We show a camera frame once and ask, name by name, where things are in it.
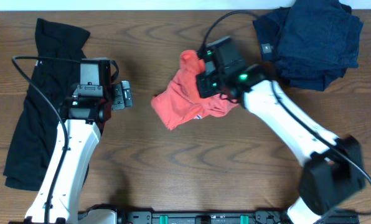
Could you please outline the red soccer t-shirt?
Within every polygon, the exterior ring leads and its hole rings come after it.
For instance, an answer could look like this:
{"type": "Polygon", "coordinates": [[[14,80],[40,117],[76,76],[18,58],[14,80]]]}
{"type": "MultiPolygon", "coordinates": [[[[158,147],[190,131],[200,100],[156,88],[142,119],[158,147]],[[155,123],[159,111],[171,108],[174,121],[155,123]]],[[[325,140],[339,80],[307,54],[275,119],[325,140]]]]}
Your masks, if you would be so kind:
{"type": "Polygon", "coordinates": [[[205,71],[203,60],[196,51],[185,50],[179,56],[179,70],[166,90],[151,100],[151,106],[169,130],[193,119],[207,116],[222,117],[237,106],[219,95],[201,98],[196,76],[205,71]]]}

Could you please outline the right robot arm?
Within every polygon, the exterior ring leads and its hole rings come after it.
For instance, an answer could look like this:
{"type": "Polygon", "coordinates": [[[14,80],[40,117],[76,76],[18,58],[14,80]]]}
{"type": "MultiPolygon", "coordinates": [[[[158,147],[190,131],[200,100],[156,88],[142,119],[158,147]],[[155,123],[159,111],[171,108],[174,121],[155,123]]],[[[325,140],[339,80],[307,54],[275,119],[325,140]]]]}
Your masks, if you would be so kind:
{"type": "Polygon", "coordinates": [[[259,117],[292,151],[303,168],[299,198],[282,223],[349,223],[337,210],[365,188],[359,142],[340,138],[301,110],[259,65],[247,65],[230,37],[203,43],[197,52],[205,70],[197,75],[201,98],[219,95],[259,117]]]}

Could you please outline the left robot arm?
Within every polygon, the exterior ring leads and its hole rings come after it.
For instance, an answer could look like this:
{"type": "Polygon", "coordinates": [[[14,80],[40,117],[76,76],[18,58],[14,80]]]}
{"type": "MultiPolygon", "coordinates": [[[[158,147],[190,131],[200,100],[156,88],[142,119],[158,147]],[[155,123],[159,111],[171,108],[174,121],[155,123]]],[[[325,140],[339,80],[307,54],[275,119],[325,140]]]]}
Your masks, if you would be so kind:
{"type": "Polygon", "coordinates": [[[105,123],[114,110],[133,105],[128,81],[115,83],[119,72],[108,58],[89,58],[77,62],[80,81],[65,95],[60,107],[47,104],[59,125],[55,148],[44,181],[26,212],[24,223],[120,223],[117,208],[97,205],[81,213],[80,194],[93,151],[100,142],[105,123]]]}

